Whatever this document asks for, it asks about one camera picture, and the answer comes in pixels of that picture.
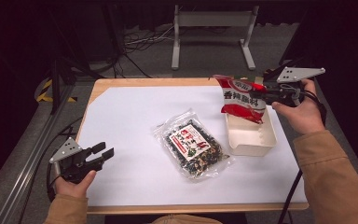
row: tan sleeve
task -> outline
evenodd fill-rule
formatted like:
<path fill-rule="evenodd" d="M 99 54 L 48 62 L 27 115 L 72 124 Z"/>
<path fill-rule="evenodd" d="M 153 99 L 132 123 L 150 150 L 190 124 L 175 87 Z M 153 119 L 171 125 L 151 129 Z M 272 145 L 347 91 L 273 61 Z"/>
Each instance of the tan sleeve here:
<path fill-rule="evenodd" d="M 294 141 L 316 223 L 358 223 L 358 174 L 329 131 Z"/>
<path fill-rule="evenodd" d="M 152 224 L 222 224 L 221 222 L 207 218 L 191 215 L 167 215 L 156 219 Z"/>
<path fill-rule="evenodd" d="M 87 198 L 57 194 L 48 210 L 45 224 L 83 224 L 87 222 Z"/>

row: white tray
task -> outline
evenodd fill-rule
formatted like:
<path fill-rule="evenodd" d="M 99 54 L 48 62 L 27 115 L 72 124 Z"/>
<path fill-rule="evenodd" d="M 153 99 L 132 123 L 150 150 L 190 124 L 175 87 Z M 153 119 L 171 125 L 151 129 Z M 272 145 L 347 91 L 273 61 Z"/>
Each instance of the white tray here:
<path fill-rule="evenodd" d="M 228 141 L 233 155 L 265 156 L 277 144 L 269 108 L 262 118 L 263 124 L 257 124 L 226 114 Z"/>

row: person's right hand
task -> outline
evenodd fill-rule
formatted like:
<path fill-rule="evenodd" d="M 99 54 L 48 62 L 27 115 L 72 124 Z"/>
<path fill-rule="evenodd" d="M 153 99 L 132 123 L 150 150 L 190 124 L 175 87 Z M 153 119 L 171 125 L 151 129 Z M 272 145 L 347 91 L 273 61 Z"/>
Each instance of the person's right hand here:
<path fill-rule="evenodd" d="M 315 84 L 309 79 L 301 80 L 305 85 L 304 90 L 316 94 Z M 290 125 L 301 134 L 316 133 L 324 130 L 321 113 L 316 103 L 308 97 L 297 107 L 290 107 L 278 102 L 272 103 L 278 113 L 289 120 Z"/>

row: plastic bag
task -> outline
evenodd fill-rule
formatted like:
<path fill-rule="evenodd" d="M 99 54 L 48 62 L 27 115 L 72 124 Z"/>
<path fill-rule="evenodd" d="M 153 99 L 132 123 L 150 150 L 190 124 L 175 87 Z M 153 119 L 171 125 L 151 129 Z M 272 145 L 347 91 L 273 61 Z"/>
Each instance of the plastic bag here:
<path fill-rule="evenodd" d="M 153 133 L 182 175 L 190 179 L 216 176 L 232 162 L 192 109 L 168 119 Z"/>
<path fill-rule="evenodd" d="M 225 105 L 222 113 L 228 113 L 252 122 L 261 124 L 261 119 L 266 110 L 266 102 L 262 99 L 254 99 L 249 91 L 265 92 L 262 85 L 255 84 L 242 79 L 234 79 L 221 75 L 214 75 L 223 90 Z"/>

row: metal stand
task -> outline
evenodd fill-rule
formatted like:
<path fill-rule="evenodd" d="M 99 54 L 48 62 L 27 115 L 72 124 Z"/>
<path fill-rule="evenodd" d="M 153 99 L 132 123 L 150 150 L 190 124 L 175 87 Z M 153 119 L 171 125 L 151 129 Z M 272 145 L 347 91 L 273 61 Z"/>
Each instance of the metal stand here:
<path fill-rule="evenodd" d="M 175 38 L 173 42 L 172 70 L 179 69 L 180 26 L 245 26 L 246 37 L 240 40 L 243 55 L 250 70 L 255 70 L 255 63 L 249 50 L 249 41 L 255 26 L 258 7 L 252 11 L 179 11 L 179 6 L 175 6 L 174 31 Z"/>

